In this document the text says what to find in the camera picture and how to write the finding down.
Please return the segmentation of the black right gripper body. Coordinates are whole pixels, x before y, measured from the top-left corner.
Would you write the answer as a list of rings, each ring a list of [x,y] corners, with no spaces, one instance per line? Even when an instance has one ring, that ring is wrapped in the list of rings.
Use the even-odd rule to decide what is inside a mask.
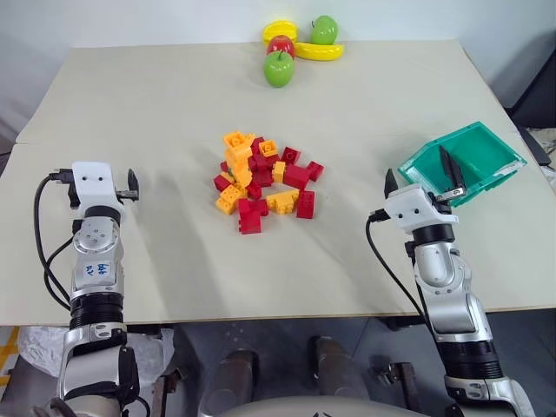
[[[427,196],[432,206],[442,215],[451,215],[453,213],[451,208],[451,199],[444,198],[442,195],[435,195],[433,192],[428,191]]]

